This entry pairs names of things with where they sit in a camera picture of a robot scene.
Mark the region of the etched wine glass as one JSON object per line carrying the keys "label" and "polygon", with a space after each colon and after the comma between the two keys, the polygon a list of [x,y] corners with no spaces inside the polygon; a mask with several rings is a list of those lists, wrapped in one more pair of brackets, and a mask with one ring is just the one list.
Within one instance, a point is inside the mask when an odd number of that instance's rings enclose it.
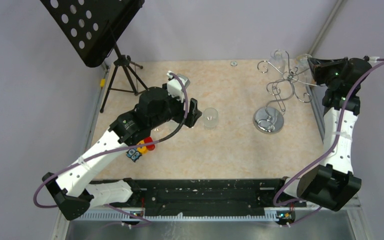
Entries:
{"label": "etched wine glass", "polygon": [[289,54],[283,49],[275,49],[270,53],[269,62],[282,73],[288,64]]}
{"label": "etched wine glass", "polygon": [[213,108],[206,108],[203,112],[203,124],[206,130],[213,130],[219,123],[219,112]]}
{"label": "etched wine glass", "polygon": [[308,59],[312,58],[310,54],[304,53],[295,58],[295,65],[298,68],[298,80],[304,83],[312,84],[313,78],[309,67]]}

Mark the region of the clear smooth wine glass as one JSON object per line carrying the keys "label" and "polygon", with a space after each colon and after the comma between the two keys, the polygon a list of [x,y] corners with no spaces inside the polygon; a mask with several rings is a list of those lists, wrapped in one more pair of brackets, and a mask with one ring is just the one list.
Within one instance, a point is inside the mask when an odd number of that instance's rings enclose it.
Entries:
{"label": "clear smooth wine glass", "polygon": [[152,131],[154,133],[163,133],[165,130],[166,130],[166,126],[163,123],[163,124],[160,124],[160,125],[156,126]]}

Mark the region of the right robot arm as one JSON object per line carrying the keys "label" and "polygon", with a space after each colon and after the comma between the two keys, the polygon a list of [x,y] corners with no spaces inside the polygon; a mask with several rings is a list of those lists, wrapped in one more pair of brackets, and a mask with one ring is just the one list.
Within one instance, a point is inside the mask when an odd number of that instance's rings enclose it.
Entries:
{"label": "right robot arm", "polygon": [[339,211],[361,189],[362,180],[354,175],[351,162],[354,125],[360,114],[357,92],[372,69],[369,58],[307,60],[318,86],[327,87],[322,105],[324,154],[315,163],[286,178],[284,186],[273,192],[279,206],[292,200],[307,201],[323,208]]}

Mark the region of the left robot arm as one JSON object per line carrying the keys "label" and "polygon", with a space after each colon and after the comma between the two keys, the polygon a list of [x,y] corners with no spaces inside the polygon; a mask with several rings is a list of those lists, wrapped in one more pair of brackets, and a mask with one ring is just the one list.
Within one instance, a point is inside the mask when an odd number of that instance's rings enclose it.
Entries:
{"label": "left robot arm", "polygon": [[118,156],[144,147],[151,131],[175,121],[192,128],[202,116],[195,98],[169,93],[168,85],[151,87],[132,110],[120,114],[101,138],[61,173],[47,173],[42,181],[66,220],[75,220],[88,209],[112,203],[134,207],[140,202],[140,187],[130,178],[109,183],[92,181]]}

